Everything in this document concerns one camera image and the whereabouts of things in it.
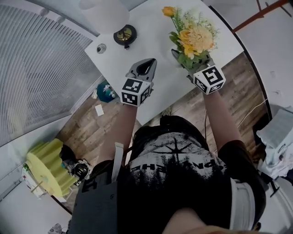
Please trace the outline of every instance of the wooden floor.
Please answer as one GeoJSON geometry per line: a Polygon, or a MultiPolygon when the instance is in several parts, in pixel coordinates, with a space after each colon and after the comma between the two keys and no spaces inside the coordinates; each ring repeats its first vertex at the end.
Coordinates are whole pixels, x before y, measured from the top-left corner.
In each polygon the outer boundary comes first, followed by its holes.
{"type": "MultiPolygon", "coordinates": [[[[227,81],[220,93],[238,125],[246,114],[264,101],[264,97],[256,75],[244,53],[227,64],[223,68],[223,72],[227,81]]],[[[84,158],[94,166],[104,136],[114,123],[120,107],[119,100],[103,103],[89,97],[59,132],[57,138],[68,145],[78,159],[84,158]],[[105,113],[99,117],[95,110],[95,106],[98,104],[102,104],[105,113]]],[[[266,105],[263,104],[256,108],[239,127],[243,142],[252,156],[256,149],[252,126],[265,113],[266,105]]],[[[172,115],[184,117],[204,135],[205,106],[202,93],[198,88],[195,88],[172,105],[172,115]]],[[[159,119],[160,115],[152,119],[148,125],[158,125],[159,119]]],[[[136,121],[134,132],[139,127],[140,124],[136,121]]],[[[208,119],[206,129],[210,151],[214,152],[216,145],[208,119]]],[[[76,194],[77,188],[74,189],[70,198],[64,203],[71,211],[74,207],[76,194]]]]}

